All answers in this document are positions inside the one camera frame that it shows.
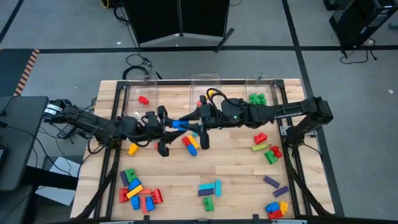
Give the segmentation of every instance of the transparent container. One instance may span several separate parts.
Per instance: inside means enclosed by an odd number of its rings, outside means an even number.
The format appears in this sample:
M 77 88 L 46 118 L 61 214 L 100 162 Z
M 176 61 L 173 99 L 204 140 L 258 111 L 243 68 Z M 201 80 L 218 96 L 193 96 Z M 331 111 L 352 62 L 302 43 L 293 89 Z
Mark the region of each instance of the transparent container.
M 194 112 L 200 95 L 206 96 L 209 88 L 216 88 L 221 91 L 221 77 L 219 74 L 194 74 L 191 76 L 191 92 L 190 92 L 190 112 Z M 213 102 L 217 108 L 221 109 L 221 96 L 215 96 Z
M 126 107 L 123 111 L 124 116 L 132 116 L 140 119 L 148 111 L 157 111 L 157 79 L 151 75 L 136 75 L 126 80 Z M 149 103 L 139 102 L 139 97 L 148 99 Z
M 263 74 L 247 76 L 244 85 L 246 101 L 253 104 L 272 106 L 271 83 L 272 80 L 267 79 Z

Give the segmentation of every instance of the wire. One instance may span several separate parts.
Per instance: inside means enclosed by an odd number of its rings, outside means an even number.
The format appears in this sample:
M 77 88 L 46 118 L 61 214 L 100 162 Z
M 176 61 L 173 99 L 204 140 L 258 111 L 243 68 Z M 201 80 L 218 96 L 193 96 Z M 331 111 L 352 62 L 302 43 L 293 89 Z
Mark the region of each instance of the wire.
M 43 149 L 43 152 L 44 152 L 45 156 L 47 156 L 47 158 L 49 159 L 49 161 L 50 161 L 57 169 L 59 169 L 60 171 L 63 171 L 63 172 L 65 172 L 65 173 L 69 174 L 69 176 L 72 176 L 69 172 L 67 172 L 67 171 L 65 171 L 65 170 L 63 170 L 63 169 L 60 169 L 57 165 L 55 165 L 54 161 L 51 160 L 50 156 L 49 156 L 49 155 L 47 154 L 47 152 L 45 151 L 42 142 L 40 142 L 40 140 L 39 140 L 36 136 L 34 136 L 33 134 L 29 133 L 28 131 L 25 131 L 25 130 L 22 130 L 22 129 L 19 129 L 19 128 L 15 128 L 15 127 L 12 127 L 12 126 L 7 126 L 7 128 L 15 129 L 15 130 L 21 131 L 21 132 L 23 132 L 23 133 L 26 133 L 26 134 L 32 136 L 32 137 L 33 137 L 34 139 L 36 139 L 37 142 L 40 144 L 41 148 Z
M 238 6 L 243 2 L 243 0 L 241 0 L 240 2 L 236 3 L 236 4 L 230 4 L 229 6 Z

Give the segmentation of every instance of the black metal frame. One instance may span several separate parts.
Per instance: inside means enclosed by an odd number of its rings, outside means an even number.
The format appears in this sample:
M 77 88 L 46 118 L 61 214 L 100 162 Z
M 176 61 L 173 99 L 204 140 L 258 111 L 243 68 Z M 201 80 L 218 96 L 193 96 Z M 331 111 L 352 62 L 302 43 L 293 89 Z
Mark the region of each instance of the black metal frame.
M 190 81 L 189 80 L 158 80 L 157 82 L 158 85 L 162 86 L 162 85 L 189 85 Z M 221 84 L 222 85 L 244 85 L 245 84 L 245 80 L 221 80 Z M 282 95 L 282 102 L 283 103 L 288 103 L 287 102 L 287 95 L 286 95 L 286 90 L 285 90 L 285 85 L 284 85 L 284 81 L 283 80 L 269 80 L 268 82 L 264 83 L 265 85 L 270 85 L 271 86 L 271 90 L 272 90 L 272 99 L 274 100 L 275 104 L 278 104 L 278 99 L 277 99 L 277 93 L 276 93 L 276 88 L 280 89 L 280 93 Z M 119 106 L 119 99 L 120 99 L 120 94 L 121 94 L 121 90 L 125 90 L 125 94 L 124 94 L 124 99 L 123 99 L 123 107 L 122 107 L 122 114 L 120 116 L 123 115 L 123 111 L 126 107 L 126 94 L 127 94 L 127 89 L 129 88 L 128 82 L 126 81 L 118 81 L 117 85 L 116 85 L 116 92 L 115 92 L 115 97 L 114 97 L 114 104 L 113 104 L 113 108 L 112 108 L 112 115 L 111 115 L 111 119 L 115 119 L 117 116 L 117 111 L 118 111 L 118 106 Z M 278 126 L 283 126 L 283 122 L 282 119 L 278 119 Z M 291 118 L 287 120 L 288 125 L 292 125 L 292 120 Z M 285 160 L 285 166 L 287 169 L 287 164 L 291 163 L 290 162 L 290 156 L 289 156 L 289 150 L 286 148 L 285 146 L 285 142 L 286 142 L 286 138 L 282 136 L 282 134 L 280 133 L 280 140 L 282 143 L 282 150 L 284 153 L 284 160 Z M 121 148 L 118 147 L 115 149 L 115 155 L 114 155 L 114 166 L 116 165 L 116 167 L 119 166 L 119 158 L 120 158 L 120 153 L 121 153 Z M 298 176 L 300 177 L 300 179 L 305 183 L 305 179 L 304 179 L 304 173 L 303 173 L 303 169 L 302 169 L 302 164 L 301 164 L 301 160 L 300 160 L 300 154 L 299 151 L 297 150 L 297 148 L 293 148 L 294 154 L 295 154 L 295 162 L 296 162 L 296 167 L 297 167 L 297 173 Z M 109 165 L 109 155 L 110 155 L 110 149 L 107 149 L 105 151 L 104 154 L 104 161 L 103 161 L 103 165 L 101 168 L 101 176 L 100 176 L 100 180 L 99 180 L 99 186 L 104 182 L 104 179 L 106 177 L 106 171 L 108 170 L 108 165 Z M 298 218 L 299 216 L 301 216 L 300 214 L 300 209 L 299 209 L 299 203 L 298 203 L 298 199 L 297 199 L 297 192 L 295 189 L 295 182 L 294 179 L 292 178 L 292 176 L 289 175 L 289 173 L 287 173 L 288 175 L 288 181 L 289 181 L 289 187 L 290 187 L 290 194 L 292 196 L 292 204 L 293 204 L 293 210 L 294 210 L 294 215 L 295 218 Z M 102 204 L 102 198 L 99 200 L 96 208 L 95 208 L 95 212 L 94 212 L 94 219 L 98 219 L 98 218 L 106 218 L 108 220 L 111 219 L 111 215 L 112 215 L 112 209 L 113 209 L 113 200 L 114 200 L 114 193 L 115 193 L 115 186 L 116 186 L 116 177 L 117 175 L 115 175 L 111 181 L 111 186 L 110 186 L 110 190 L 109 190 L 109 197 L 108 197 L 108 202 L 107 202 L 107 207 L 106 207 L 106 216 L 105 217 L 99 217 L 100 215 L 100 210 L 101 210 L 101 204 Z M 306 211 L 306 215 L 312 215 L 312 210 L 311 210 L 311 206 L 310 203 L 308 201 L 308 199 L 304 196 L 303 194 L 303 199 L 304 199 L 304 207 L 305 207 L 305 211 Z M 340 198 L 334 198 L 334 200 L 336 201 L 340 201 Z M 134 221 L 135 223 L 148 223 L 145 222 L 145 218 L 144 221 Z M 200 220 L 157 220 L 157 221 L 151 221 L 153 223 L 198 223 L 200 222 Z M 247 220 L 212 220 L 212 223 L 270 223 L 271 221 L 268 219 L 259 219 L 258 215 L 253 215 L 253 219 L 247 219 Z

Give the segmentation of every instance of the lego brick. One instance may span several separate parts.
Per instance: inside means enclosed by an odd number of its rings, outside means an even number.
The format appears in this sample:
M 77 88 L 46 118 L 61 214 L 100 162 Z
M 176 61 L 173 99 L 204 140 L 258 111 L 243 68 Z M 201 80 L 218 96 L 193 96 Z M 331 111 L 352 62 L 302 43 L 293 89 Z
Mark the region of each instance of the lego brick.
M 266 206 L 266 212 L 268 213 L 278 211 L 279 209 L 279 204 L 277 202 L 272 202 Z
M 188 136 L 189 141 L 193 144 L 193 146 L 195 147 L 195 149 L 199 148 L 198 143 L 196 142 L 196 140 L 192 137 L 192 136 Z
M 184 138 L 182 138 L 181 139 L 182 140 L 182 143 L 184 144 L 184 146 L 189 146 L 189 145 L 191 145 L 191 141 L 189 141 L 189 138 L 188 137 L 184 137 Z
M 263 141 L 267 140 L 267 138 L 268 138 L 268 135 L 266 135 L 266 134 L 264 134 L 264 133 L 260 133 L 260 134 L 258 134 L 258 135 L 256 135 L 256 136 L 254 136 L 254 142 L 255 142 L 256 144 L 260 144 L 260 143 L 262 143 Z
M 214 211 L 214 205 L 211 197 L 205 197 L 203 199 L 203 203 L 205 204 L 205 210 L 206 212 L 212 212 Z
M 127 153 L 129 155 L 134 155 L 134 153 L 136 153 L 138 151 L 138 149 L 139 149 L 139 147 L 136 144 L 132 143 L 130 145 L 129 151 Z
M 258 150 L 263 150 L 267 148 L 267 144 L 260 144 L 257 146 L 252 146 L 251 150 L 253 150 L 253 152 L 256 152 Z
M 188 149 L 188 152 L 191 154 L 191 155 L 193 155 L 193 156 L 196 156 L 198 153 L 197 153 L 197 150 L 195 149 L 195 146 L 193 146 L 192 144 L 190 144 L 189 146 L 187 146 L 187 149 Z
M 141 190 L 138 194 L 144 195 L 144 194 L 150 194 L 151 192 L 152 192 L 151 189 L 144 189 L 144 190 Z
M 150 195 L 154 199 L 155 204 L 163 202 L 162 194 L 160 193 L 159 189 L 155 189 L 152 193 L 150 193 Z
M 198 190 L 198 196 L 206 196 L 214 194 L 214 189 Z
M 135 210 L 139 209 L 139 196 L 136 195 L 136 196 L 131 198 L 131 206 Z
M 284 215 L 282 214 L 282 211 L 277 210 L 274 212 L 271 212 L 268 214 L 269 219 L 278 219 L 278 218 L 282 218 Z
M 270 178 L 270 177 L 267 176 L 267 175 L 264 177 L 264 181 L 267 182 L 268 184 L 271 184 L 271 185 L 274 186 L 275 188 L 278 188 L 279 185 L 280 185 L 278 182 L 276 182 L 274 179 Z
M 134 179 L 136 179 L 135 171 L 134 169 L 128 169 L 124 171 L 126 173 L 127 181 L 131 183 Z
M 139 200 L 141 202 L 141 209 L 142 209 L 143 214 L 147 214 L 148 211 L 147 211 L 146 197 L 145 196 L 141 196 L 141 197 L 139 197 Z
M 141 190 L 143 190 L 142 186 L 139 185 L 138 187 L 136 187 L 135 189 L 133 189 L 132 191 L 130 191 L 129 193 L 127 193 L 127 198 L 131 198 L 132 196 L 135 196 L 136 194 L 138 194 Z
M 279 202 L 279 207 L 283 215 L 287 213 L 287 209 L 289 207 L 289 204 L 287 202 Z
M 285 187 L 282 187 L 281 189 L 274 191 L 272 194 L 274 195 L 274 197 L 279 197 L 288 191 L 289 191 L 289 188 L 287 186 L 285 186 Z
M 215 183 L 199 185 L 199 190 L 207 190 L 207 189 L 215 189 L 215 188 L 216 188 L 216 184 Z
M 155 210 L 155 204 L 154 204 L 154 201 L 153 201 L 152 197 L 147 197 L 146 198 L 146 204 L 147 204 L 147 211 L 148 212 Z
M 138 185 L 140 185 L 141 182 L 138 179 L 134 179 L 130 184 L 129 184 L 129 190 L 133 190 L 136 187 L 138 187 Z
M 216 185 L 216 197 L 221 197 L 221 180 L 217 179 L 215 185 Z
M 129 181 L 127 180 L 126 173 L 124 171 L 120 172 L 120 178 L 122 178 L 123 186 L 127 187 L 129 185 Z
M 129 199 L 127 198 L 128 189 L 119 188 L 119 203 L 127 202 Z
M 266 156 L 269 164 L 274 164 L 274 163 L 276 163 L 276 161 L 278 161 L 278 158 L 276 158 L 273 151 L 266 152 L 265 156 Z

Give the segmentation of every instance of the wooden table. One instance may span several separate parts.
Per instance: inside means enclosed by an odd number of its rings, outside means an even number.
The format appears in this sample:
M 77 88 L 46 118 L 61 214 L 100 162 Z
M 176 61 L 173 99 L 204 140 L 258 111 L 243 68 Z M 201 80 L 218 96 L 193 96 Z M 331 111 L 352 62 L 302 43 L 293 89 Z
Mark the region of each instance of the wooden table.
M 285 89 L 289 103 L 303 100 L 304 94 L 299 79 L 285 79 Z M 95 114 L 110 119 L 117 81 L 102 81 L 99 87 Z M 177 119 L 189 113 L 190 87 L 188 85 L 159 86 L 159 103 L 169 112 L 169 117 Z M 229 98 L 244 98 L 244 85 L 222 85 L 222 91 Z M 277 92 L 279 104 L 281 94 Z M 266 90 L 267 104 L 273 105 L 269 90 Z M 123 97 L 120 98 L 119 111 Z M 297 124 L 303 117 L 293 118 Z M 280 182 L 281 187 L 288 184 L 283 158 L 270 165 L 264 157 L 265 151 L 252 152 L 253 136 L 263 132 L 268 135 L 266 143 L 281 147 L 278 125 L 267 123 L 258 129 L 230 128 L 209 131 L 210 149 L 198 150 L 196 157 L 191 156 L 181 138 L 176 139 L 170 148 L 169 157 L 161 157 L 153 143 L 147 148 L 139 149 L 134 156 L 127 154 L 130 142 L 124 141 L 119 163 L 119 170 L 134 168 L 144 188 L 159 188 L 164 203 L 156 205 L 156 210 L 149 213 L 151 220 L 186 220 L 186 219 L 251 219 L 253 214 L 267 218 L 264 207 L 271 202 L 289 203 L 285 218 L 293 218 L 292 199 L 290 194 L 278 198 L 272 195 L 275 188 L 263 181 L 269 175 Z M 315 138 L 306 137 L 306 144 L 317 148 Z M 323 165 L 317 152 L 300 147 L 300 155 L 308 188 L 318 201 L 333 213 L 333 204 L 326 182 Z M 113 162 L 111 153 L 110 165 Z M 81 168 L 81 176 L 76 190 L 71 217 L 77 216 L 91 200 L 98 188 L 104 152 L 90 156 Z M 203 197 L 197 196 L 199 184 L 221 179 L 223 195 L 212 196 L 214 212 L 206 212 Z M 133 210 L 130 202 L 118 202 L 118 189 L 123 187 L 120 177 L 117 178 L 114 195 L 112 220 L 142 220 L 141 210 Z M 298 202 L 301 214 L 303 200 L 299 188 Z M 101 216 L 105 214 L 109 192 L 104 193 Z

